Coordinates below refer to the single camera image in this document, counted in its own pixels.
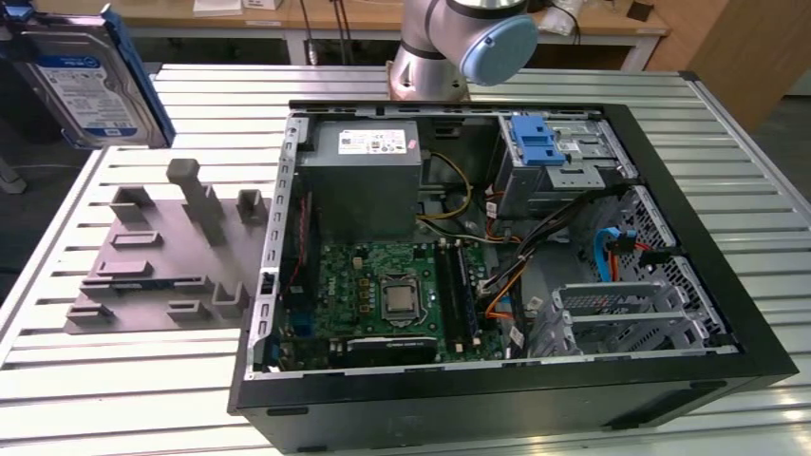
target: ram slot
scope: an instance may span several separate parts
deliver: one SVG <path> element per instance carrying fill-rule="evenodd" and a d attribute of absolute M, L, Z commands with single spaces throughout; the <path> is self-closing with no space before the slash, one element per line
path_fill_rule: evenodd
<path fill-rule="evenodd" d="M 461 352 L 465 346 L 465 319 L 462 318 L 462 299 L 454 286 L 456 257 L 449 245 L 437 244 L 433 249 L 436 283 L 442 311 L 444 344 L 449 352 Z"/>
<path fill-rule="evenodd" d="M 461 301 L 461 317 L 465 321 L 465 336 L 468 343 L 472 346 L 478 345 L 478 322 L 476 320 L 474 301 L 472 300 L 472 288 L 468 277 L 468 263 L 458 244 L 452 246 L 453 250 L 453 286 L 457 289 L 457 295 Z"/>

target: slotted metal tabletop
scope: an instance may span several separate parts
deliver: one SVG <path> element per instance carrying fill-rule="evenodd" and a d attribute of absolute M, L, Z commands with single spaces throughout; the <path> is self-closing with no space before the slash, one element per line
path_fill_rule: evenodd
<path fill-rule="evenodd" d="M 113 221 L 116 187 L 181 198 L 165 165 L 192 157 L 220 197 L 242 187 L 269 195 L 288 100 L 382 100 L 385 73 L 172 65 L 154 84 L 178 131 L 173 148 L 92 153 L 0 310 L 4 456 L 274 453 L 225 413 L 238 330 L 68 335 L 64 314 Z M 473 87 L 472 99 L 631 107 L 801 372 L 655 429 L 364 454 L 809 453 L 811 211 L 701 84 L 675 73 L 525 70 L 508 84 Z"/>

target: green motherboard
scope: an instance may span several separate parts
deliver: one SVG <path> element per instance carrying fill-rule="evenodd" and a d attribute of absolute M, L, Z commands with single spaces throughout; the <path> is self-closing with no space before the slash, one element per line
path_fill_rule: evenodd
<path fill-rule="evenodd" d="M 437 340 L 434 362 L 501 359 L 494 326 L 480 331 L 474 347 L 458 351 L 445 345 L 434 264 L 438 248 L 433 243 L 321 245 L 312 340 L 424 336 Z M 458 252 L 468 266 L 468 283 L 474 284 L 485 277 L 481 247 L 470 242 Z M 296 358 L 306 359 L 300 369 L 326 368 L 328 361 L 317 353 L 301 354 L 312 344 L 297 340 Z"/>

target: desk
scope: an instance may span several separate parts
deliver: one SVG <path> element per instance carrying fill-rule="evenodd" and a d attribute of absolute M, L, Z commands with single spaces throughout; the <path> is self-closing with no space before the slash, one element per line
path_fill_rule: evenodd
<path fill-rule="evenodd" d="M 92 153 L 0 308 L 4 456 L 277 455 L 225 413 L 240 330 L 68 335 L 64 314 L 114 219 L 118 185 L 142 184 L 153 199 L 181 198 L 165 165 L 194 158 L 221 198 L 241 188 L 269 196 L 288 101 L 384 100 L 385 79 L 381 67 L 164 66 L 154 85 L 177 128 L 174 148 Z M 811 208 L 712 96 L 675 73 L 560 70 L 525 70 L 470 92 L 474 101 L 629 106 L 800 374 L 657 428 L 364 454 L 807 454 Z"/>
<path fill-rule="evenodd" d="M 357 40 L 400 39 L 402 0 L 344 0 L 345 12 Z M 297 0 L 285 0 L 277 10 L 245 9 L 238 16 L 193 17 L 193 0 L 36 0 L 41 11 L 92 14 L 112 3 L 130 33 L 164 38 L 280 38 L 286 41 L 292 65 L 306 65 L 304 14 Z M 624 17 L 631 0 L 617 0 L 617 13 L 595 4 L 580 11 L 583 45 L 631 47 L 621 69 L 643 70 L 668 25 L 655 12 L 647 22 Z M 314 39 L 337 39 L 334 11 L 326 0 L 305 0 Z M 536 13 L 540 22 L 544 13 Z M 570 44 L 569 36 L 542 33 L 541 44 Z"/>

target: motherboard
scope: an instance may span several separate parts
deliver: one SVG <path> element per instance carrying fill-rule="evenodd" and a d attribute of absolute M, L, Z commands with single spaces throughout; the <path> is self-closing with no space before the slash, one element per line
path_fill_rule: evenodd
<path fill-rule="evenodd" d="M 464 280 L 453 285 L 450 276 Z M 316 305 L 289 314 L 293 358 L 306 370 L 336 367 L 353 352 L 372 365 L 402 356 L 501 359 L 497 328 L 476 323 L 472 287 L 484 277 L 476 242 L 321 245 Z"/>

